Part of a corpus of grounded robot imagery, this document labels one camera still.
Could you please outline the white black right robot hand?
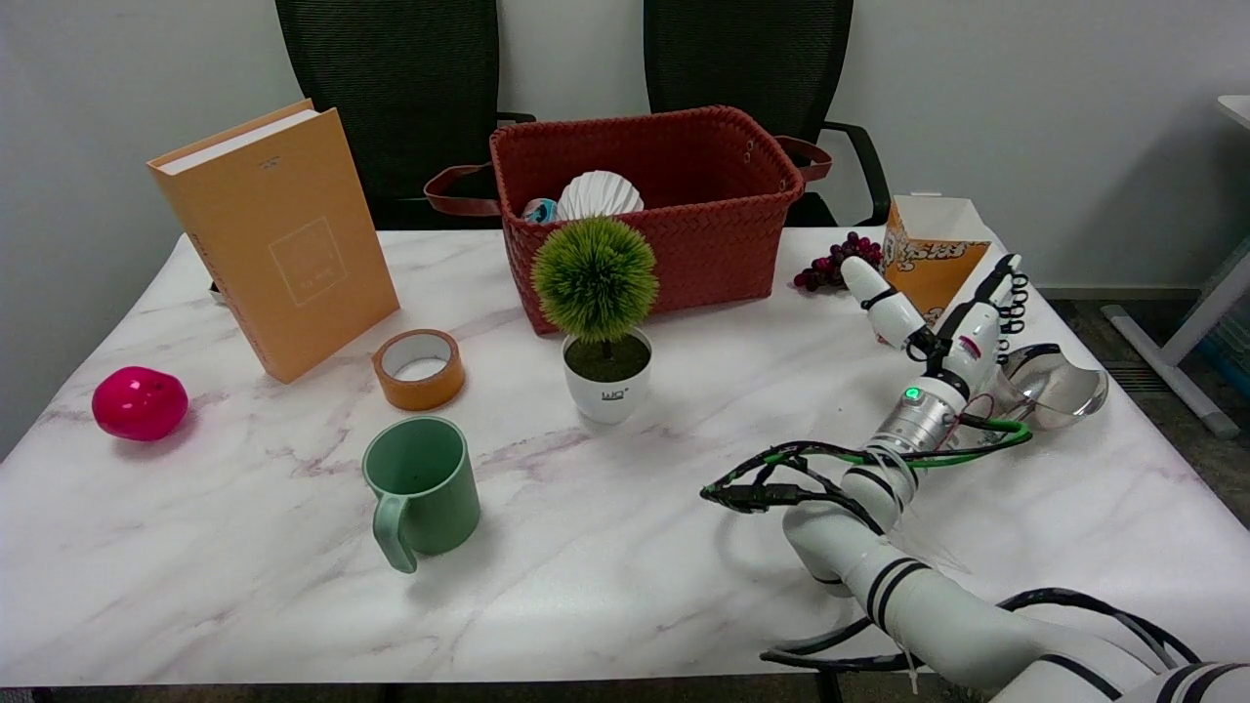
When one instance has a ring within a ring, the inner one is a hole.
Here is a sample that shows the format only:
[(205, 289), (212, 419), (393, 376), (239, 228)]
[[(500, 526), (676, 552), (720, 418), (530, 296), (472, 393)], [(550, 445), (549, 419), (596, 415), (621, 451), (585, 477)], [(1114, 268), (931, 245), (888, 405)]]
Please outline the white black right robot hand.
[(1021, 261), (1015, 254), (1001, 256), (972, 299), (949, 309), (938, 330), (861, 256), (845, 259), (841, 276), (880, 340), (924, 363), (925, 378), (942, 380), (969, 399), (1006, 362), (1008, 336), (1025, 329), (1028, 276)]

